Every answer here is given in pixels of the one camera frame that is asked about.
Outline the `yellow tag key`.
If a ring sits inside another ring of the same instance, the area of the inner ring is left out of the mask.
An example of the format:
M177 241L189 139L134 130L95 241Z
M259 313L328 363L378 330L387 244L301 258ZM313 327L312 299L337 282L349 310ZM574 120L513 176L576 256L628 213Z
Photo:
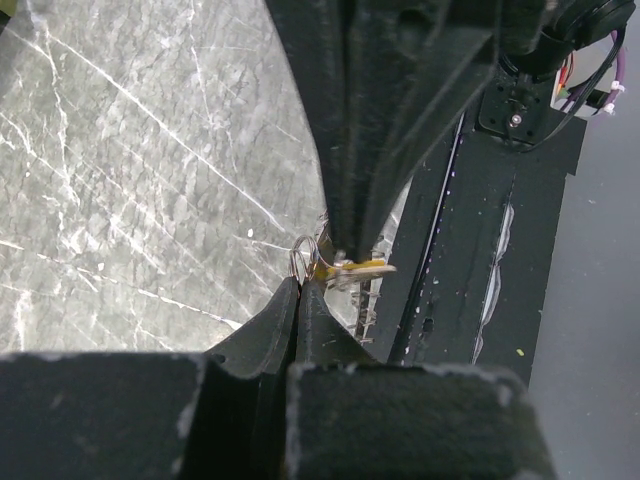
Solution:
M362 263L343 262L325 267L318 279L329 288L346 288L350 285L372 281L396 271L396 267L382 259L371 259Z

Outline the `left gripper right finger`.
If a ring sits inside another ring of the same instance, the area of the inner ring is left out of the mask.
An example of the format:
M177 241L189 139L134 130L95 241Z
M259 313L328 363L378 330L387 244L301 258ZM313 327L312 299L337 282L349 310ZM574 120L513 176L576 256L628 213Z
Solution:
M520 379L464 364L373 362L304 286L286 382L290 479L553 479Z

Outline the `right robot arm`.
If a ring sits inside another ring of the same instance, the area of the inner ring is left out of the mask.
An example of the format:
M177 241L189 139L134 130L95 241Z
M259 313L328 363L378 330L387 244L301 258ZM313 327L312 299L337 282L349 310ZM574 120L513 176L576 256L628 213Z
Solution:
M361 262L423 157L501 60L544 77L631 1L271 1L315 143L330 237Z

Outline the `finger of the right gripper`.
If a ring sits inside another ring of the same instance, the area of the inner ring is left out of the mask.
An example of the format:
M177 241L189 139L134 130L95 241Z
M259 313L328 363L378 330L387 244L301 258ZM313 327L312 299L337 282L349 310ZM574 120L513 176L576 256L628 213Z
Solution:
M359 1L347 41L347 257L372 249L419 160L493 75L497 1Z
M350 1L266 3L311 131L322 175L333 245L349 248L347 46Z

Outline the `large metal keyring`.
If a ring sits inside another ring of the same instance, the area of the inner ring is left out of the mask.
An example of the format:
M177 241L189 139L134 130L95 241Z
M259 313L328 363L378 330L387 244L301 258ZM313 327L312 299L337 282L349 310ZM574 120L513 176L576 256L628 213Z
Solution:
M383 256L376 252L371 253L371 259L382 259L388 263ZM343 259L341 252L331 262L327 261L322 253L319 242L309 235L299 236L289 250L289 269L292 276L303 285L305 282L317 280L329 290L347 292L351 295L351 303L357 309L355 322L348 327L354 338L361 344L372 343L373 340L367 337L368 330L376 324L377 314L374 311L376 299L380 293L376 292L372 286L376 280L381 278L350 285L346 288L329 288L324 282L318 279L321 270L331 265L342 264L343 262L353 262Z

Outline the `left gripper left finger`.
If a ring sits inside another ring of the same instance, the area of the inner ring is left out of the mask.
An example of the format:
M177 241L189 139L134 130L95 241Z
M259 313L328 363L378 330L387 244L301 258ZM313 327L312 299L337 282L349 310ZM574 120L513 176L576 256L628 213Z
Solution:
M203 353L1 358L5 479L275 479L299 286Z

